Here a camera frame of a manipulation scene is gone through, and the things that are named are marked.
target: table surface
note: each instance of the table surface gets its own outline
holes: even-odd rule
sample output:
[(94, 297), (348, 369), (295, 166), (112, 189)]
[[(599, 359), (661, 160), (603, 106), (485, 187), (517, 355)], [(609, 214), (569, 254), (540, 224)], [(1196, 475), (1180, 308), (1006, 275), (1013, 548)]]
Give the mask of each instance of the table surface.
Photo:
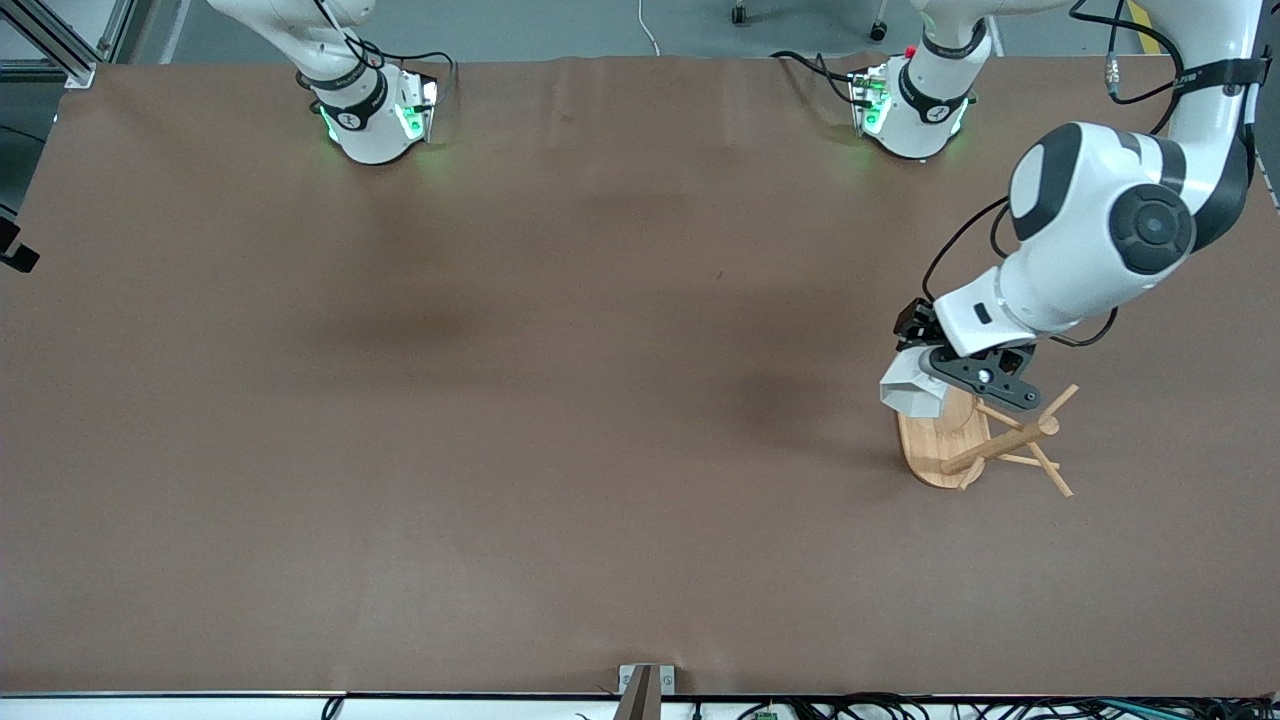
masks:
[(924, 164), (773, 60), (467, 65), (378, 168), (292, 68), (101, 68), (3, 282), (0, 687), (1275, 689), (1262, 183), (1106, 342), (1037, 357), (1082, 386), (1044, 443), (1076, 497), (927, 488), (877, 401), (1019, 155), (1160, 113), (1101, 64), (993, 60)]

